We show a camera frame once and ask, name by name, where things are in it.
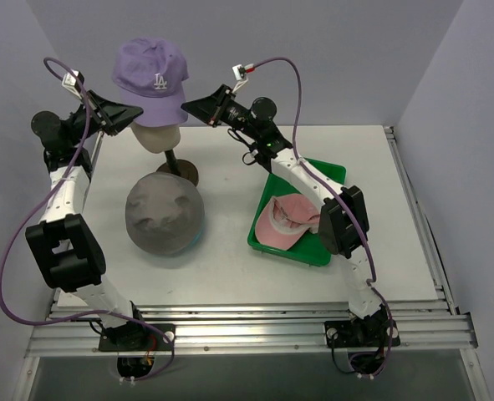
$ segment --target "green plastic tray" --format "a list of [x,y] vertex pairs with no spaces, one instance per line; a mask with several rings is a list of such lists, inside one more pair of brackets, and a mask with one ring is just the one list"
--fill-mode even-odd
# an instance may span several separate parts
[[[334,180],[339,184],[343,184],[345,182],[345,174],[347,173],[347,170],[342,165],[331,165],[330,163],[311,159],[308,159],[308,161],[331,180]],[[262,199],[260,199],[260,204],[257,207],[256,215],[254,216],[254,221],[252,222],[250,233],[248,234],[248,245],[258,251],[286,257],[287,259],[293,259],[294,261],[301,261],[313,266],[326,266],[330,263],[331,255],[326,249],[324,249],[319,237],[312,234],[310,231],[306,231],[300,240],[298,240],[297,243],[295,243],[295,245],[287,251],[273,248],[272,246],[262,245],[256,238],[254,227],[256,226],[257,218],[262,213],[265,205],[271,199],[271,196],[282,196],[296,193],[298,193],[298,191],[294,186],[288,184],[286,181],[276,177],[273,174],[269,175],[265,188],[263,189]]]

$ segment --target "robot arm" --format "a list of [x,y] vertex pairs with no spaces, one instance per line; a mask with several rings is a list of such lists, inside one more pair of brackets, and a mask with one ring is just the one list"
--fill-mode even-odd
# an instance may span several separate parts
[[[64,76],[63,86],[81,99],[72,75]],[[116,135],[143,112],[138,107],[110,102],[92,91],[88,94],[92,108],[89,136],[99,130]],[[31,127],[44,146],[43,156],[52,188],[63,179],[76,145],[81,141],[84,116],[84,107],[80,106],[66,120],[49,111],[33,117]],[[135,305],[123,298],[107,279],[104,253],[81,215],[91,173],[89,153],[82,149],[70,174],[50,198],[40,222],[26,229],[26,240],[49,287],[73,293],[91,309],[142,320]],[[110,315],[99,317],[105,334],[113,342],[136,348],[146,340],[141,325]]]
[[224,123],[234,132],[250,138],[252,143],[246,145],[254,160],[269,173],[293,185],[318,208],[321,243],[333,255],[342,255],[347,259],[343,273],[349,291],[349,310],[359,318],[373,316],[382,302],[367,285],[367,276],[360,270],[359,265],[367,259],[358,232],[330,192],[303,166],[306,165],[317,177],[325,180],[344,200],[365,233],[369,230],[369,221],[362,191],[356,186],[346,188],[330,180],[301,155],[297,160],[292,144],[272,121],[277,112],[272,100],[257,98],[250,109],[237,103],[234,100],[236,92],[246,80],[245,70],[245,78],[242,78],[241,70],[240,66],[234,67],[234,74],[240,80],[234,89],[222,85],[214,94],[184,103],[181,107],[205,124],[216,127]]

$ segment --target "cap visor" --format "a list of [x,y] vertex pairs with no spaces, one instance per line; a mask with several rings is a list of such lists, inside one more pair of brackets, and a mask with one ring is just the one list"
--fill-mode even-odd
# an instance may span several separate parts
[[181,109],[181,105],[186,102],[182,86],[175,94],[165,98],[148,98],[120,88],[120,97],[122,103],[139,106],[145,111],[135,119],[143,127],[164,127],[187,121],[187,112]]
[[305,226],[303,231],[293,234],[283,234],[278,231],[272,225],[269,218],[269,213],[272,213],[272,211],[269,210],[271,209],[270,205],[273,205],[273,203],[269,202],[257,218],[256,227],[254,228],[256,238],[260,244],[287,251],[295,245],[295,243],[301,236],[303,236],[304,232],[306,232],[308,228]]

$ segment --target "gray bucket hat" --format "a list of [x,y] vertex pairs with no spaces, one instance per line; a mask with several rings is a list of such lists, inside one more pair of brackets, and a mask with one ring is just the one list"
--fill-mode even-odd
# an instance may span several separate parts
[[188,180],[155,172],[132,188],[125,208],[126,230],[143,251],[171,255],[194,243],[204,223],[204,202]]

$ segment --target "white wall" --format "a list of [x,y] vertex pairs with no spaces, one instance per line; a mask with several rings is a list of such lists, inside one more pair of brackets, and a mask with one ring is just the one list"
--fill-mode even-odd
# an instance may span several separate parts
[[465,0],[398,127],[494,399],[494,0]]
[[[41,109],[75,109],[42,64],[54,56],[29,6],[0,0],[0,256],[15,226],[49,187],[40,141],[29,123]],[[9,306],[27,318],[44,318],[50,291],[20,237],[5,280]],[[0,400],[10,399],[28,346],[30,327],[0,310]]]
[[[408,104],[461,0],[28,0],[53,48],[89,87],[117,99],[119,46],[168,38],[187,57],[188,99],[232,84],[232,66],[286,55],[303,76],[302,124],[394,124]],[[278,105],[293,122],[297,85],[287,65],[252,76],[238,101]],[[188,124],[199,124],[190,119]]]

